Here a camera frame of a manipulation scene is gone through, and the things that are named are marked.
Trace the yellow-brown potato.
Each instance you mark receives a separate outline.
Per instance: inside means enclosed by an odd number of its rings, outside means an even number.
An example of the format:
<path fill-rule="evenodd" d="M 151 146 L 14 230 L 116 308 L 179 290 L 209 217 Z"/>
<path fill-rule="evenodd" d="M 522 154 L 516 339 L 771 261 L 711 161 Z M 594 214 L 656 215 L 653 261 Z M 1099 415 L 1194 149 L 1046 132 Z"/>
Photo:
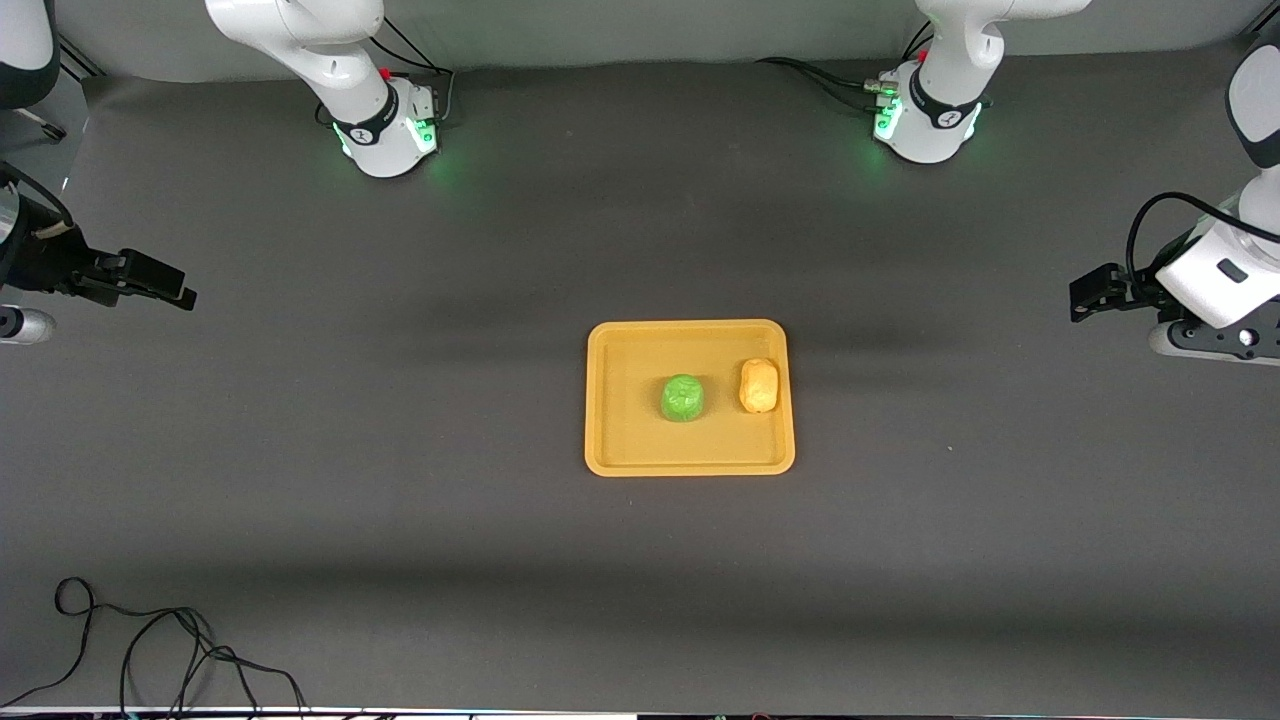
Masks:
<path fill-rule="evenodd" d="M 781 374 L 767 357 L 750 357 L 740 369 L 739 404 L 751 414 L 772 413 L 781 396 Z"/>

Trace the green apple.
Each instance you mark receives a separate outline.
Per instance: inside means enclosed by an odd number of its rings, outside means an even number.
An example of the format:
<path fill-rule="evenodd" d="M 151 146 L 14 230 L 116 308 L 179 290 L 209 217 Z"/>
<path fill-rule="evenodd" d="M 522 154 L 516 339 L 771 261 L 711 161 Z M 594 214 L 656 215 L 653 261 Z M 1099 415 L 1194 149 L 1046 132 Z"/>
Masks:
<path fill-rule="evenodd" d="M 662 387 L 660 414 L 669 421 L 695 421 L 705 409 L 705 389 L 699 378 L 690 374 L 669 377 Z"/>

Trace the yellow plastic tray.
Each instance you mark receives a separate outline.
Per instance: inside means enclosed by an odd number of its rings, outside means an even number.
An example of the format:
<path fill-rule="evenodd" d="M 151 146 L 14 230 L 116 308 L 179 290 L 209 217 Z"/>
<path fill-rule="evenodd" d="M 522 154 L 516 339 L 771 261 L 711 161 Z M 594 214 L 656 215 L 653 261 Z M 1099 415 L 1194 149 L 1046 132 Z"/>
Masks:
<path fill-rule="evenodd" d="M 777 370 L 777 401 L 750 413 L 742 366 Z M 691 375 L 703 410 L 675 421 L 660 410 L 668 380 Z M 588 337 L 584 459 L 599 477 L 772 477 L 796 456 L 785 329 L 769 319 L 607 322 Z"/>

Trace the dark grey table mat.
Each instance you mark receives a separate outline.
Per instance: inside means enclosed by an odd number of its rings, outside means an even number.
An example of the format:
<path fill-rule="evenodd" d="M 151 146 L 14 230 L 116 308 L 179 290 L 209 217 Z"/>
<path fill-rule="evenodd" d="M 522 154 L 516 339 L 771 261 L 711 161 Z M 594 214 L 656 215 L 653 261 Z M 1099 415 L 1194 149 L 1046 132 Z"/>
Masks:
<path fill-rule="evenodd" d="M 900 163 L 792 72 L 477 72 L 360 174 L 294 81 L 104 79 L 67 201 L 188 275 L 0 348 L 0 702 L 83 577 L 320 706 L 1280 716 L 1280 369 L 1068 284 L 1251 164 L 1240 53 L 1014 56 Z M 599 477 L 588 337 L 783 327 L 772 477 Z"/>

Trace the grey metal frame rail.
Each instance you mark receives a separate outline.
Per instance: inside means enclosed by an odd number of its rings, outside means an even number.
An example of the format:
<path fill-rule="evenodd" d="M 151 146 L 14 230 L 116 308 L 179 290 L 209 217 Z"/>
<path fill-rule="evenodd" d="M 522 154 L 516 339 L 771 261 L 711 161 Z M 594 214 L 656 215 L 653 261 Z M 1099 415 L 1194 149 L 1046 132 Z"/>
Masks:
<path fill-rule="evenodd" d="M 96 61 L 91 60 L 69 38 L 59 35 L 58 41 L 63 58 L 63 69 L 68 74 L 74 76 L 77 79 L 104 77 L 106 74 L 106 72 Z"/>

